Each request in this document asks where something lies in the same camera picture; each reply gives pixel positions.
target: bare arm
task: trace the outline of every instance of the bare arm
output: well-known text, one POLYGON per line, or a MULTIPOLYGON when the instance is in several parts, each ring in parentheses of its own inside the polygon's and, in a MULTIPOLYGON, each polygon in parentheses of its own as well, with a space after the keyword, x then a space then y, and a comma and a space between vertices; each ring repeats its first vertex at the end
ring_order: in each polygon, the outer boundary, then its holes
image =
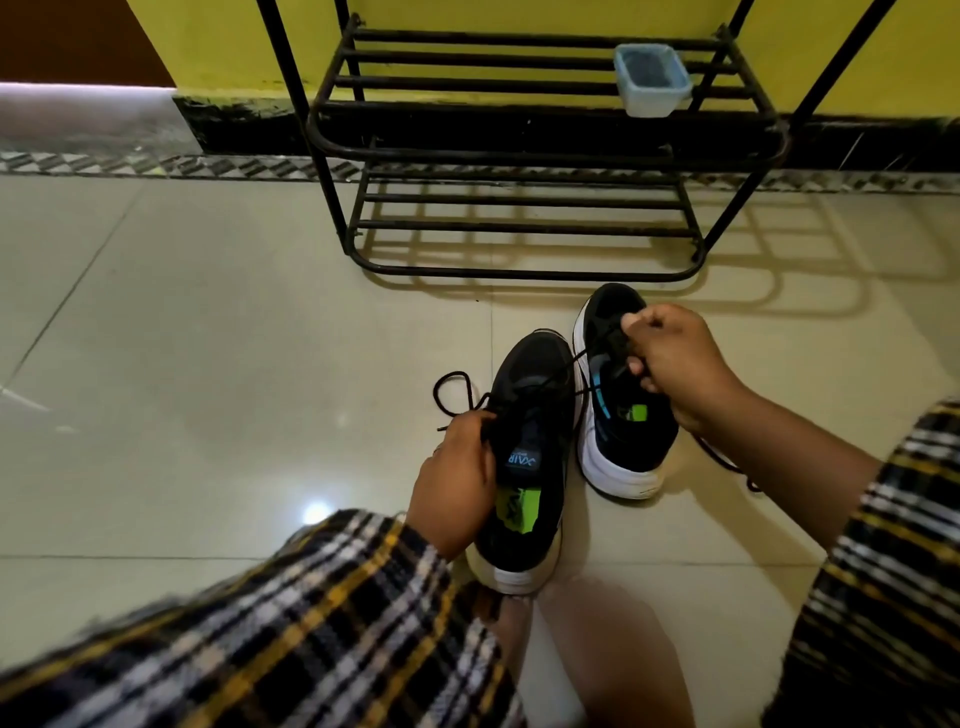
POLYGON ((670 303, 628 314, 644 389, 670 397, 677 421, 720 449, 817 543, 833 546, 880 462, 748 389, 700 316, 670 303))

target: white shoe sole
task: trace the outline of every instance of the white shoe sole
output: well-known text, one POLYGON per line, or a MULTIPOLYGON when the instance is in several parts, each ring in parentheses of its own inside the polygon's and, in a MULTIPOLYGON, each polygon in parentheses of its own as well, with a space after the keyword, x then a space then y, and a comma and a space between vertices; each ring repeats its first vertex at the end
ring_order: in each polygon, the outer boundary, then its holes
MULTIPOLYGON (((573 349, 580 353, 586 347, 584 342, 584 316, 587 304, 580 309, 577 323, 573 326, 573 349)), ((577 359, 577 366, 583 387, 589 387, 590 365, 588 356, 577 359)), ((581 400, 578 409, 584 412, 580 425, 580 436, 577 439, 577 461, 580 470, 587 482, 596 490, 608 496, 626 498, 628 500, 644 500, 652 497, 660 490, 663 478, 660 470, 637 473, 615 465, 600 452, 596 441, 596 422, 593 417, 593 397, 589 392, 577 398, 581 400)))
POLYGON ((560 547, 563 539, 563 526, 559 525, 543 561, 527 571, 498 569, 480 555, 474 544, 467 547, 467 563, 473 575, 477 577, 477 581, 485 587, 490 587, 503 595, 529 595, 538 591, 550 580, 560 561, 560 547))

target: black sneaker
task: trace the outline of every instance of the black sneaker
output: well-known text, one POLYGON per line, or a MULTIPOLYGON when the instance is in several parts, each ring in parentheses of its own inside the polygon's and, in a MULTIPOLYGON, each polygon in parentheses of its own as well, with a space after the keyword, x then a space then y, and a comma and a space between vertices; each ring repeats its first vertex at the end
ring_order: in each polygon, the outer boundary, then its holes
POLYGON ((566 462, 578 414, 572 364, 564 338, 542 328, 514 346, 493 379, 496 505, 467 561, 481 583, 502 594, 535 592, 560 558, 566 462))
POLYGON ((658 471, 677 437, 677 422, 664 395, 652 395, 639 380, 624 372, 593 346, 625 313, 636 313, 646 303, 631 287, 607 283, 598 288, 580 311, 573 329, 573 348, 590 348, 577 360, 586 386, 587 411, 580 428, 577 457, 584 478, 610 496, 643 499, 660 489, 658 471))

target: small plastic box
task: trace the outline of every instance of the small plastic box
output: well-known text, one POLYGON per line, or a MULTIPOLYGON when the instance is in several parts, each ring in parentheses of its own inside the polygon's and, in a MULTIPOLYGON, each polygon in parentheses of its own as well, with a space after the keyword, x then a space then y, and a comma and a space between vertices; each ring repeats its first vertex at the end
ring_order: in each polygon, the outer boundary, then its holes
POLYGON ((613 51, 616 85, 630 116, 669 116, 693 88, 677 51, 662 43, 625 43, 613 51))

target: sleeve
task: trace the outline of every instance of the sleeve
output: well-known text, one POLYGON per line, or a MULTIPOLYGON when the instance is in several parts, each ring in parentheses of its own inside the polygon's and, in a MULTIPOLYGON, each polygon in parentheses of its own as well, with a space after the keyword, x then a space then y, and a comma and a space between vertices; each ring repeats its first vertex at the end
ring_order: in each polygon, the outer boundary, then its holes
POLYGON ((763 724, 825 720, 960 724, 960 400, 890 456, 801 611, 763 724))
POLYGON ((522 724, 496 638, 402 522, 341 511, 269 561, 0 675, 0 725, 522 724))

